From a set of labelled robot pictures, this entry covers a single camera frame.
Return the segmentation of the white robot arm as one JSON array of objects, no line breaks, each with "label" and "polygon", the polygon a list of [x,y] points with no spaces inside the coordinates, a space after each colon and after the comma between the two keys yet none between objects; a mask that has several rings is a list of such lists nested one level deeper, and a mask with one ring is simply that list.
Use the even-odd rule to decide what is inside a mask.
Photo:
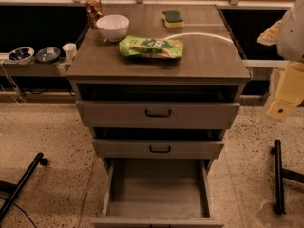
[{"label": "white robot arm", "polygon": [[289,61],[279,71],[275,94],[266,109],[268,118],[283,121],[304,101],[304,0],[296,0],[257,41],[265,46],[276,45],[277,53]]}]

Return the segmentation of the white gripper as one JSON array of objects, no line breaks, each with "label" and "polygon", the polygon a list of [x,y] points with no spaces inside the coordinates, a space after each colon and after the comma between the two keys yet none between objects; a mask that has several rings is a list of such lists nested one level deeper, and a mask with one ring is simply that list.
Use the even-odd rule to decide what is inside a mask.
[{"label": "white gripper", "polygon": [[[257,41],[264,46],[276,45],[280,24],[280,20],[272,24],[258,36]],[[266,115],[275,121],[284,121],[304,101],[304,63],[289,64],[280,72],[275,98]]]}]

